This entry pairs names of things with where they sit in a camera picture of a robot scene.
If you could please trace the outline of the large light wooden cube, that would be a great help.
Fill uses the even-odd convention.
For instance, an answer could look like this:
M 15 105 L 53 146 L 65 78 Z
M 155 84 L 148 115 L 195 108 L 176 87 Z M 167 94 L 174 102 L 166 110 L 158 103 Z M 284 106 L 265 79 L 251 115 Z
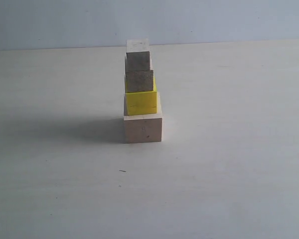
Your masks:
M 161 142 L 163 115 L 160 94 L 157 95 L 157 113 L 129 116 L 124 97 L 124 130 L 127 143 Z

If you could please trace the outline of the yellow cube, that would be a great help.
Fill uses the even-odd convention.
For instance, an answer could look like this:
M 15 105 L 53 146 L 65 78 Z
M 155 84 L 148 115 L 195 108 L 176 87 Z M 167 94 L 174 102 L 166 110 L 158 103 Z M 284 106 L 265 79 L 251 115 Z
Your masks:
M 157 113 L 157 87 L 153 77 L 153 90 L 146 92 L 127 92 L 125 79 L 125 104 L 128 116 L 146 115 Z

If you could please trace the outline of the medium wooden cube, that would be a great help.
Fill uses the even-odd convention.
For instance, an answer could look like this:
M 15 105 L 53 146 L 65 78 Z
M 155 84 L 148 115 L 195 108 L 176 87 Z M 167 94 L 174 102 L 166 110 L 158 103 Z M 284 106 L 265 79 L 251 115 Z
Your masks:
M 154 70 L 150 60 L 150 69 L 132 71 L 128 69 L 128 61 L 125 58 L 125 91 L 126 93 L 149 92 L 155 90 Z

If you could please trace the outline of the small wooden cube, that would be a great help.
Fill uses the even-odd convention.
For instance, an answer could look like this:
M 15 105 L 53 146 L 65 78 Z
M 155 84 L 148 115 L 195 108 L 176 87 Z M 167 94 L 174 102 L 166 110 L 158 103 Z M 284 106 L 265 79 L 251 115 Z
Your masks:
M 148 39 L 126 41 L 127 71 L 150 70 L 150 47 Z

